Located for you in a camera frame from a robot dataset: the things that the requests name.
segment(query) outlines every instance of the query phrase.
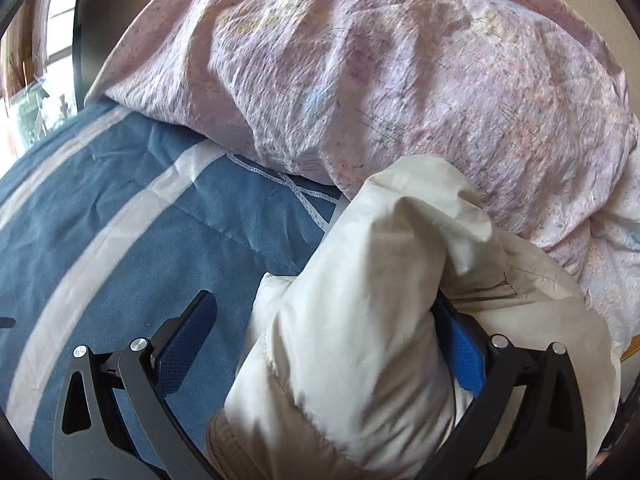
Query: white puffy jacket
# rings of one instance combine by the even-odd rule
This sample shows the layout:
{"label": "white puffy jacket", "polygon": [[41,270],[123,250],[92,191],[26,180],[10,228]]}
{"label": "white puffy jacket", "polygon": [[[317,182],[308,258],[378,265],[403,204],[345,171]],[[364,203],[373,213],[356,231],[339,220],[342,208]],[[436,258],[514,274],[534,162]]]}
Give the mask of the white puffy jacket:
{"label": "white puffy jacket", "polygon": [[412,478],[472,399],[438,349],[439,286],[489,334],[567,346],[591,460],[620,390],[605,321],[543,251],[492,225],[460,172],[418,155],[366,181],[298,277],[263,278],[236,380],[209,423],[214,466],[228,480]]}

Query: blue blanket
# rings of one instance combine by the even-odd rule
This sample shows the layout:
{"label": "blue blanket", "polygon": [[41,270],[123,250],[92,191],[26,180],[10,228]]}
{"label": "blue blanket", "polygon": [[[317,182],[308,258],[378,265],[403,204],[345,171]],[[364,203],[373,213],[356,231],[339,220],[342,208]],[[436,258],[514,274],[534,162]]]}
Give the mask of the blue blanket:
{"label": "blue blanket", "polygon": [[[300,273],[339,197],[111,102],[36,145],[0,180],[0,317],[15,319],[0,328],[0,402],[36,459],[51,471],[73,348],[124,348],[206,289],[218,320],[167,397],[201,447],[261,277]],[[118,402],[142,458],[158,463],[127,399]]]}

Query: window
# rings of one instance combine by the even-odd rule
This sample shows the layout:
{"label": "window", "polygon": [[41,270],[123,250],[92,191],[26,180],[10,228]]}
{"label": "window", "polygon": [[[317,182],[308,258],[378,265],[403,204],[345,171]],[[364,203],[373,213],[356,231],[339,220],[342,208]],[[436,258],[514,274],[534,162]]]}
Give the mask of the window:
{"label": "window", "polygon": [[[2,87],[8,90],[0,110],[0,176],[34,143],[77,113],[72,62],[76,0],[27,4],[31,7],[21,12],[20,31],[16,26],[11,41],[2,39],[2,55],[7,58],[2,66],[14,70],[9,85],[9,71],[2,75]],[[24,28],[25,20],[33,23],[32,33]]]}

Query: silver screw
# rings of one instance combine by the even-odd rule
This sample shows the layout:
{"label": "silver screw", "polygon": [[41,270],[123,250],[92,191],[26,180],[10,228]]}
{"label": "silver screw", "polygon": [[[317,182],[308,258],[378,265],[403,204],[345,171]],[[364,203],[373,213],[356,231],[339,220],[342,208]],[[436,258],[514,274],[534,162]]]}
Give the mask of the silver screw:
{"label": "silver screw", "polygon": [[74,348],[74,357],[84,357],[84,355],[86,354],[86,350],[87,348],[84,345],[76,346],[76,348]]}
{"label": "silver screw", "polygon": [[148,344],[149,344],[149,341],[147,341],[143,337],[139,337],[138,339],[134,339],[131,342],[131,344],[129,345],[129,348],[131,348],[134,352],[140,352],[144,350],[146,348],[146,345]]}
{"label": "silver screw", "polygon": [[564,346],[562,343],[555,342],[551,345],[551,348],[558,355],[566,354],[566,346]]}
{"label": "silver screw", "polygon": [[509,340],[502,334],[496,334],[491,336],[491,344],[496,348],[507,348],[507,346],[509,346]]}

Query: blue gripper pad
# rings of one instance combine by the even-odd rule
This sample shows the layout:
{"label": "blue gripper pad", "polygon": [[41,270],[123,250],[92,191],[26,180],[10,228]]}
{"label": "blue gripper pad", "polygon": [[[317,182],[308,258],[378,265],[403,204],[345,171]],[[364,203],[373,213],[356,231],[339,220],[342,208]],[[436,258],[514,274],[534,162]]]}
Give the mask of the blue gripper pad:
{"label": "blue gripper pad", "polygon": [[205,339],[216,322],[218,306],[216,298],[206,290],[201,291],[179,318],[166,321],[168,328],[175,326],[167,341],[163,341],[155,361],[156,391],[161,397],[178,389],[202,348]]}
{"label": "blue gripper pad", "polygon": [[460,386],[476,397],[486,383],[484,352],[466,326],[465,318],[438,291],[431,307],[436,325],[438,345],[449,370]]}

